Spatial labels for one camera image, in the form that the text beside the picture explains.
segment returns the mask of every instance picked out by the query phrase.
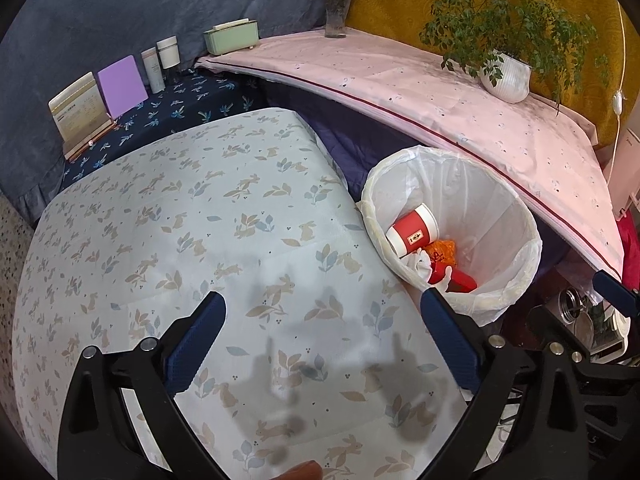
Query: red paper cup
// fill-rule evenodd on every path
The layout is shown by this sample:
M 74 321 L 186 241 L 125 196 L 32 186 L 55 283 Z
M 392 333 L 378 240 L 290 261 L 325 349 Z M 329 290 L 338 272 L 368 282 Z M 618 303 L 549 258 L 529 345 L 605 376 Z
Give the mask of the red paper cup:
M 396 220 L 396 223 L 386 232 L 386 239 L 389 240 L 398 258 L 426 247 L 436 241 L 439 236 L 440 231 L 435 216 L 424 204 L 420 204 L 409 214 Z

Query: yellow fabric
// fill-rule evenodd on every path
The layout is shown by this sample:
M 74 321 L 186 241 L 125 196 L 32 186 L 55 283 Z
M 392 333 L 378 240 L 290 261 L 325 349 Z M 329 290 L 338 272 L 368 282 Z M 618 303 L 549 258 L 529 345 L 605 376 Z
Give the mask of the yellow fabric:
M 603 88 L 593 57 L 585 63 L 582 72 L 583 89 L 576 95 L 569 90 L 562 96 L 562 104 L 588 118 L 598 129 L 601 146 L 612 143 L 616 137 L 616 116 L 611 100 L 622 76 L 622 32 L 616 0 L 557 0 L 574 16 L 588 14 L 595 25 L 599 40 L 593 45 L 594 54 L 609 57 L 611 78 Z M 418 34 L 430 20 L 433 0 L 353 0 L 347 25 L 378 36 L 401 41 L 418 48 L 431 50 L 420 42 Z M 622 121 L 631 111 L 640 88 L 640 37 L 623 11 L 626 30 L 626 73 L 623 92 L 627 97 Z M 532 80 L 531 90 L 549 97 L 544 85 Z

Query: table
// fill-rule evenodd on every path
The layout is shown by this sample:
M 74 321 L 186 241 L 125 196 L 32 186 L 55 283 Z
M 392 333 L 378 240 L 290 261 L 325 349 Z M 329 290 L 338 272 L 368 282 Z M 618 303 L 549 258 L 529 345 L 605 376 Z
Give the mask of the table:
M 108 162 L 170 134 L 266 105 L 253 77 L 229 73 L 213 75 L 209 70 L 190 71 L 178 84 L 152 94 L 122 114 L 117 118 L 114 130 L 75 161 L 67 161 L 62 189 Z

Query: orange wrapper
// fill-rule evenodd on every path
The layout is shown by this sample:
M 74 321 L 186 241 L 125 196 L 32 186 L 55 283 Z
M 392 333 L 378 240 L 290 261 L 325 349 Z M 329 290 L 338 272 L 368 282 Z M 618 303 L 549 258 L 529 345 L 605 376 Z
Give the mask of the orange wrapper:
M 424 248 L 432 262 L 456 267 L 456 243 L 453 240 L 436 240 Z

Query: purple card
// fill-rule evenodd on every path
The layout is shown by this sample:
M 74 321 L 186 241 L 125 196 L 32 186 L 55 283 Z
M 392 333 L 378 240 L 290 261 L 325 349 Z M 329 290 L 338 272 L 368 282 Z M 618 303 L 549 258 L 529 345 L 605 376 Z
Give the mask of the purple card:
M 98 82 L 109 115 L 113 119 L 148 98 L 133 56 L 127 56 L 100 70 Z

